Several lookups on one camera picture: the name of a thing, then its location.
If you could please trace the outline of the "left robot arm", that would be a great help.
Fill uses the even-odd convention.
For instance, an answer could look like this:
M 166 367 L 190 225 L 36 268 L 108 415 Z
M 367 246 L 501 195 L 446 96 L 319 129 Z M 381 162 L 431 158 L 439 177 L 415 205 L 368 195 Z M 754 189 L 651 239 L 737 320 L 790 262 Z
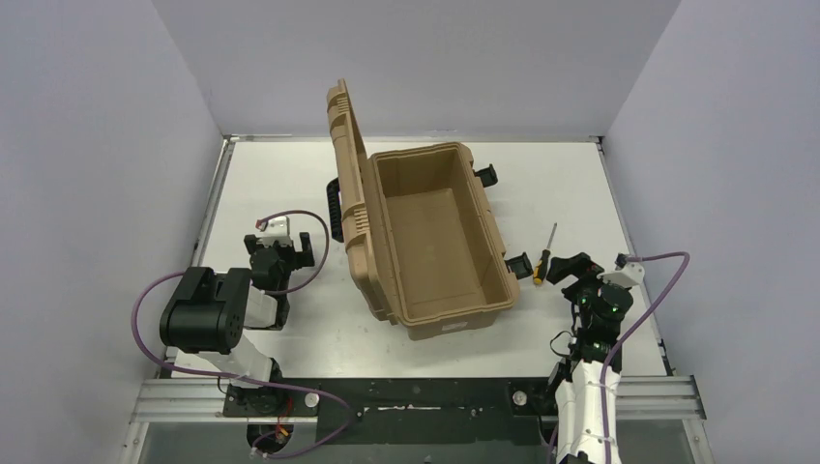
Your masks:
M 190 267 L 182 275 L 160 319 L 161 341 L 213 365 L 229 404 L 261 417 L 286 412 L 291 396 L 276 383 L 278 362 L 261 353 L 245 330 L 280 331 L 290 302 L 293 272 L 315 265 L 310 235 L 295 246 L 287 232 L 247 235 L 249 266 L 224 274 Z

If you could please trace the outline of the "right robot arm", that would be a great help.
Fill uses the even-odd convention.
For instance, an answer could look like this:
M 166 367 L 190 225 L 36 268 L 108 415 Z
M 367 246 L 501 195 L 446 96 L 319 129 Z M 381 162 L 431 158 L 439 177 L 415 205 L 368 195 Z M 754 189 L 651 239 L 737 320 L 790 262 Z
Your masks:
M 571 304 L 569 353 L 556 364 L 544 388 L 546 405 L 558 414 L 550 439 L 557 463 L 618 463 L 615 400 L 621 381 L 616 346 L 633 305 L 623 271 L 607 273 L 584 253 L 553 257 L 545 280 L 575 282 L 561 290 Z

